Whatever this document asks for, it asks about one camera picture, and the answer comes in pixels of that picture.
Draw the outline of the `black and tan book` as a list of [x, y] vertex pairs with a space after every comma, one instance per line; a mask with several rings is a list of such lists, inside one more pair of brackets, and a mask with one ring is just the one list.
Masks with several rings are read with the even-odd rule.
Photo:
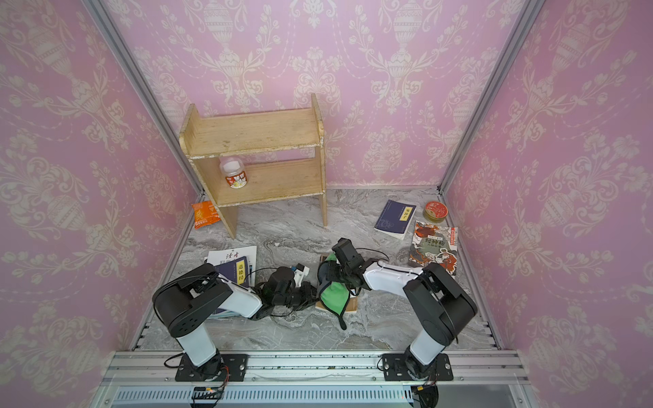
[[[321, 272], [323, 270], [322, 265], [329, 262], [334, 262], [336, 265], [338, 265], [338, 260], [336, 259], [334, 253], [321, 255], [317, 273], [319, 288], [323, 286], [323, 283], [326, 280], [324, 273]], [[354, 292], [349, 291], [344, 285], [340, 283], [329, 284], [326, 291], [328, 292], [326, 298], [328, 299], [329, 304], [326, 305], [323, 303], [322, 294], [319, 292], [318, 301], [316, 302], [315, 306], [316, 309], [336, 314], [337, 316], [340, 314], [340, 312], [343, 312], [343, 314], [353, 314], [357, 311], [357, 296]]]

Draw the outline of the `white book blue swirl cover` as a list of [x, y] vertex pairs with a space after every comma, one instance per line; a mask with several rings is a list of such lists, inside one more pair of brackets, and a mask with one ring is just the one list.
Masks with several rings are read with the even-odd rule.
[[[236, 311], [231, 309], [216, 309], [210, 316], [211, 319], [223, 319], [234, 316], [245, 316], [252, 317], [262, 308], [262, 300], [260, 296], [256, 294], [253, 290], [253, 280], [255, 278], [256, 271], [256, 246], [245, 246], [244, 248], [234, 248], [228, 250], [219, 250], [219, 251], [210, 251], [207, 255], [206, 264], [212, 265], [214, 267], [214, 276], [212, 278], [213, 283], [220, 290], [224, 290], [224, 287], [228, 287], [232, 292], [235, 292], [234, 297], [230, 297], [227, 300], [228, 306], [236, 306]], [[236, 258], [247, 257], [250, 267], [250, 272], [248, 274], [250, 287], [241, 287], [236, 285], [229, 280], [221, 278], [216, 272], [215, 266], [220, 265], [225, 262], [229, 262]]]

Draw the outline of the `green cloth with black trim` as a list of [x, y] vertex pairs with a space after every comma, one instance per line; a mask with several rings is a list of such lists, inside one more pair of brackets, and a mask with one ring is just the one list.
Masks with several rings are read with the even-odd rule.
[[341, 282], [341, 268], [334, 253], [324, 258], [317, 272], [317, 294], [323, 307], [338, 318], [340, 328], [347, 329], [344, 315], [350, 302], [350, 290]]

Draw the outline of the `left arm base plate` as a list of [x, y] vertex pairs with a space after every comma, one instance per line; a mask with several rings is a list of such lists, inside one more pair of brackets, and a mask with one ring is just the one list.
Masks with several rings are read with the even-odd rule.
[[190, 357], [183, 354], [175, 374], [175, 381], [241, 383], [247, 373], [248, 358], [247, 354], [217, 354], [201, 367], [196, 367], [190, 361]]

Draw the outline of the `dark blue book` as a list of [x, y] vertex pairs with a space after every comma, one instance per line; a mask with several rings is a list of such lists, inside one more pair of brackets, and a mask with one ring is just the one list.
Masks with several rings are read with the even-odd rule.
[[250, 267], [247, 257], [233, 259], [215, 266], [216, 272], [224, 278], [241, 287], [250, 287], [248, 274]]

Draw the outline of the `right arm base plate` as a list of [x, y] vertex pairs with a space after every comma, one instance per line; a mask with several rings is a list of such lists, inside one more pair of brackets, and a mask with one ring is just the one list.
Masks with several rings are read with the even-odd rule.
[[438, 354], [431, 363], [424, 365], [406, 353], [387, 353], [381, 356], [379, 369], [387, 382], [450, 382], [454, 379], [446, 354]]

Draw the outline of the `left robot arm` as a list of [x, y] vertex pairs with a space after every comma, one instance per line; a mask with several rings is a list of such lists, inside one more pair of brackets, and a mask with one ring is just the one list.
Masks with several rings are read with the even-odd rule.
[[284, 307], [293, 313], [307, 309], [318, 300], [317, 288], [298, 282], [299, 270], [279, 267], [269, 280], [253, 288], [242, 287], [205, 263], [158, 288], [152, 296], [156, 317], [175, 338], [183, 352], [175, 367], [177, 382], [229, 382], [230, 369], [237, 377], [245, 373], [247, 357], [227, 363], [209, 335], [205, 321], [218, 309], [252, 321], [273, 316]]

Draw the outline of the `dark purple book yellow label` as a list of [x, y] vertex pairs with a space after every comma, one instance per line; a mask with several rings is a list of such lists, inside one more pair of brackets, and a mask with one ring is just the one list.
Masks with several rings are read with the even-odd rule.
[[374, 229], [403, 240], [416, 212], [415, 205], [387, 200]]

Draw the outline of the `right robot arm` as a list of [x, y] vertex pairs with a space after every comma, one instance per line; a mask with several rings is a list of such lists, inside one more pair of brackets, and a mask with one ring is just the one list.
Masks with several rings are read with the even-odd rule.
[[363, 258], [351, 240], [342, 238], [317, 272], [318, 296], [323, 306], [347, 328], [345, 309], [360, 291], [387, 292], [408, 300], [422, 327], [407, 347], [403, 365], [418, 380], [435, 372], [438, 356], [474, 319], [478, 306], [452, 275], [438, 263], [422, 268], [391, 265]]

